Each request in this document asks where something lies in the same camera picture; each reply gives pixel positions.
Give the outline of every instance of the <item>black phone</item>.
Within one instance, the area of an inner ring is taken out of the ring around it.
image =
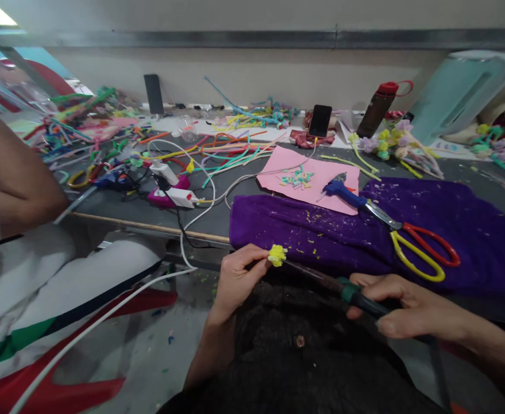
[[[162,93],[160,92],[160,78],[158,75],[143,75],[145,88],[147,89],[147,99],[149,100],[149,111],[152,114],[164,115],[164,104]]]
[[[308,135],[325,138],[327,130],[329,129],[329,121],[331,120],[331,113],[333,108],[325,105],[315,105],[314,111],[311,114],[310,127]]]

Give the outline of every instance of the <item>soldering iron handle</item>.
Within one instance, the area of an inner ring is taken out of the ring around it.
[[[342,181],[332,180],[323,188],[323,190],[326,191],[327,195],[329,196],[339,196],[349,205],[355,208],[360,208],[367,204],[366,198],[360,197],[359,195],[357,196],[352,193],[344,186],[344,183]]]
[[[355,292],[350,300],[350,305],[360,308],[365,313],[368,313],[375,319],[380,319],[390,313],[390,309],[381,304],[366,298],[360,292]]]

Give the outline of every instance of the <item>gray table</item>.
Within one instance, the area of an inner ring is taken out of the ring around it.
[[[179,139],[174,140],[175,143],[182,146],[188,146]],[[294,149],[304,155],[310,155],[310,149],[297,148],[291,144],[284,144],[289,148]],[[347,149],[334,149],[330,147],[319,147],[317,148],[314,159],[319,159],[321,155],[331,155],[337,156],[339,158],[351,160],[353,162],[359,163],[353,151]],[[202,157],[195,156],[196,160],[202,160]],[[214,178],[214,183],[216,185],[217,194],[222,194],[231,183],[233,183],[238,177],[245,174],[254,174],[260,171],[266,164],[268,158],[262,158],[249,163],[246,167],[236,167],[230,171],[218,174]],[[370,164],[375,166],[380,170],[379,177],[384,179],[384,177],[405,177],[413,178],[411,173],[406,171],[403,167],[397,165],[395,162],[382,162],[377,160],[375,157],[369,158]],[[462,183],[468,185],[474,193],[481,199],[493,203],[497,208],[505,213],[505,190],[501,188],[499,184],[494,181],[483,177],[477,172],[473,171],[470,167],[476,166],[480,170],[493,171],[503,177],[505,177],[505,171],[499,168],[497,165],[489,162],[470,162],[463,160],[451,160],[451,159],[440,159],[440,167],[445,174],[446,180],[449,181],[461,181]],[[172,164],[174,171],[179,171],[179,166]],[[79,169],[81,166],[75,166],[73,170]],[[195,192],[197,197],[205,197],[207,200],[211,199],[212,188],[208,186],[204,190],[201,189],[203,182],[205,181],[205,175],[202,170],[197,169],[198,172],[191,175],[191,190]],[[360,188],[363,188],[367,183],[369,178],[361,173],[360,174]],[[155,187],[154,181],[148,179],[142,185],[142,189],[150,191]],[[271,191],[266,192],[263,190],[254,178],[245,180],[240,183],[228,197],[231,203],[233,197],[236,195],[254,195],[271,193]],[[184,224],[188,223],[201,211],[207,208],[207,205],[201,205],[195,209],[185,209],[182,211],[182,219]],[[92,220],[102,220],[110,221],[112,223],[129,226],[138,227],[142,229],[149,229],[152,231],[158,231],[165,233],[167,235],[178,235],[180,234],[178,228],[178,222],[173,209],[159,209],[157,207],[149,205],[145,200],[135,199],[129,202],[121,202],[121,195],[114,191],[102,190],[96,192],[84,203],[82,203],[75,212],[76,216],[84,217]],[[213,243],[228,244],[229,242],[229,215],[230,211],[223,201],[219,202],[212,208],[212,211],[205,215],[204,218],[198,220],[189,229],[189,234],[196,239],[201,239]]]

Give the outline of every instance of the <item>purple towel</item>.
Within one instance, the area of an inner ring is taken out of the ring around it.
[[[505,299],[505,214],[454,182],[384,178],[371,180],[360,193],[378,203],[390,217],[440,235],[461,258],[459,267],[442,266],[443,282],[433,283],[411,272],[394,253],[389,230],[361,210],[357,216],[326,210],[271,195],[239,196],[231,211],[230,240],[235,248],[254,243],[289,248],[290,260],[332,276],[352,272],[397,273],[431,290]],[[408,233],[407,240],[420,247]],[[436,242],[422,236],[443,257]],[[423,260],[402,246],[418,269],[434,275]]]

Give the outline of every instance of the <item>brown water bottle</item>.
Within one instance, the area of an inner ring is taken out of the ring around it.
[[[398,83],[409,83],[411,88],[406,94],[396,95],[398,92],[399,85]],[[367,107],[367,111],[365,112],[365,116],[361,120],[360,126],[357,128],[357,134],[360,138],[367,137],[371,138],[380,123],[383,121],[384,116],[388,112],[390,105],[394,101],[396,96],[405,96],[413,89],[413,83],[410,80],[404,80],[402,82],[386,82],[381,83],[375,95],[371,98],[371,102]]]

